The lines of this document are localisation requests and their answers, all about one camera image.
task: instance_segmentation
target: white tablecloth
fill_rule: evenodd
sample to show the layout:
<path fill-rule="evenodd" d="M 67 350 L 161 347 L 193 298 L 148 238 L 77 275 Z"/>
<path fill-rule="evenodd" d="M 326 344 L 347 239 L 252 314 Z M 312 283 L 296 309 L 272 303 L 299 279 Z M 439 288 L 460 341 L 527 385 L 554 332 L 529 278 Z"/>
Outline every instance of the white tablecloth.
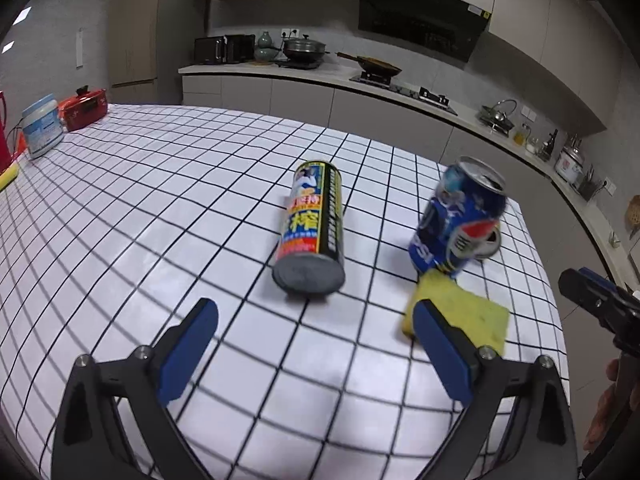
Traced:
<path fill-rule="evenodd" d="M 342 173 L 347 280 L 305 303 L 275 286 L 270 258 L 292 169 L 311 158 Z M 110 105 L 20 167 L 0 197 L 0 399 L 45 478 L 75 357 L 124 358 L 202 296 L 220 325 L 170 411 L 215 479 L 406 480 L 434 454 L 460 407 L 398 326 L 416 279 L 406 245 L 443 166 L 281 118 Z M 511 310 L 506 357 L 551 355 L 568 394 L 558 311 L 513 201 L 502 236 L 458 283 Z M 476 472 L 509 411 L 505 400 Z"/>

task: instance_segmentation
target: sponge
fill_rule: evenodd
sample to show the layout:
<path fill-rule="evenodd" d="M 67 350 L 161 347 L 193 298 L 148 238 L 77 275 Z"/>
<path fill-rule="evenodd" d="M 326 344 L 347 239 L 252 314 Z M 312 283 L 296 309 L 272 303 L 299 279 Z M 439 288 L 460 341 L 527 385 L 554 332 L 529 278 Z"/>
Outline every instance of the sponge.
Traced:
<path fill-rule="evenodd" d="M 18 176 L 18 163 L 14 162 L 6 170 L 0 174 L 0 191 L 12 183 L 15 177 Z"/>
<path fill-rule="evenodd" d="M 415 335 L 414 306 L 420 300 L 431 300 L 447 322 L 465 332 L 476 348 L 488 345 L 503 355 L 508 309 L 460 288 L 449 276 L 430 269 L 418 280 L 404 311 L 402 331 L 410 337 Z"/>

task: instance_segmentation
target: rice cooker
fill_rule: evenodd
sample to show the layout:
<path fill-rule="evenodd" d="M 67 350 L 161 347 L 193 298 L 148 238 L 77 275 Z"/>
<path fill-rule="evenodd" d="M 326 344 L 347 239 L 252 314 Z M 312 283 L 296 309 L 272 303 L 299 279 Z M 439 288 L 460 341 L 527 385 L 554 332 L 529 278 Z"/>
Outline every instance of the rice cooker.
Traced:
<path fill-rule="evenodd" d="M 582 174 L 583 163 L 584 159 L 577 148 L 565 146 L 556 162 L 556 173 L 569 184 L 575 184 Z"/>

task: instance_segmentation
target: blue lid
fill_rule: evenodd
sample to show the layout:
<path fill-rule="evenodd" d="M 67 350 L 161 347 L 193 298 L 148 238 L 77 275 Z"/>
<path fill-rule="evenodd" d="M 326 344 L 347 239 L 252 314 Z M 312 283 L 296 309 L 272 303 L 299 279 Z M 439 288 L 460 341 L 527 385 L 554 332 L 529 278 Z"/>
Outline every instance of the blue lid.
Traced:
<path fill-rule="evenodd" d="M 29 114 L 33 114 L 34 111 L 36 111 L 41 106 L 44 106 L 45 104 L 47 104 L 49 101 L 55 101 L 55 97 L 53 97 L 53 94 L 49 94 L 48 96 L 43 97 L 39 101 L 34 102 L 34 104 L 32 104 L 29 108 L 27 108 L 26 110 L 23 110 L 22 116 L 26 117 Z"/>

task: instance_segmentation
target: countertop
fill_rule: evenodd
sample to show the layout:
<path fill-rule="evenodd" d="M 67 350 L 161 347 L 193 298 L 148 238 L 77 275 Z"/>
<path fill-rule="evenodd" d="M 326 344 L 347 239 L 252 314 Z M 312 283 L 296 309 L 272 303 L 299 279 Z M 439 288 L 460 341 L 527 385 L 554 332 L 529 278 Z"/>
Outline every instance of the countertop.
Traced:
<path fill-rule="evenodd" d="M 296 70 L 290 68 L 280 68 L 274 64 L 258 64 L 255 62 L 247 62 L 231 65 L 192 65 L 178 70 L 180 74 L 189 75 L 194 73 L 211 73 L 211 74 L 245 74 L 245 75 L 261 75 L 270 77 L 290 78 L 302 81 L 317 82 L 329 84 L 340 88 L 351 89 L 363 92 L 373 96 L 379 96 L 387 100 L 396 101 L 400 104 L 411 106 L 413 108 L 428 112 L 432 116 L 441 118 L 449 123 L 455 124 L 472 131 L 478 136 L 484 137 L 489 142 L 500 146 L 502 149 L 513 153 L 517 158 L 525 161 L 538 171 L 546 175 L 554 184 L 560 193 L 567 199 L 571 206 L 581 218 L 587 230 L 592 235 L 600 252 L 602 253 L 609 270 L 612 273 L 616 284 L 624 287 L 629 285 L 634 290 L 640 290 L 640 283 L 633 272 L 629 263 L 626 252 L 622 247 L 614 249 L 609 244 L 609 234 L 611 226 L 606 217 L 598 209 L 595 203 L 587 203 L 575 190 L 573 190 L 555 171 L 551 163 L 546 163 L 529 153 L 524 147 L 518 146 L 511 139 L 497 134 L 489 127 L 480 123 L 476 117 L 477 111 L 460 103 L 451 101 L 449 105 L 458 114 L 454 116 L 444 110 L 433 107 L 431 105 L 416 101 L 409 97 L 389 92 L 382 88 L 367 86 L 361 83 L 350 81 L 350 78 L 359 75 L 362 70 L 350 68 L 341 64 L 324 63 L 315 70 Z M 419 88 L 402 81 L 400 84 L 407 86 L 415 91 Z"/>
<path fill-rule="evenodd" d="M 270 265 L 291 168 L 309 158 L 342 173 L 347 280 L 304 302 Z M 399 323 L 416 280 L 406 245 L 444 167 L 311 124 L 157 105 L 110 105 L 19 163 L 0 201 L 0 399 L 44 478 L 76 356 L 121 359 L 200 297 L 220 323 L 169 410 L 214 478 L 404 480 L 435 453 L 460 406 Z M 568 394 L 558 310 L 513 201 L 502 236 L 458 283 L 508 307 L 505 356 L 551 355 Z M 129 405 L 118 408 L 149 471 Z M 509 410 L 505 399 L 477 474 Z"/>

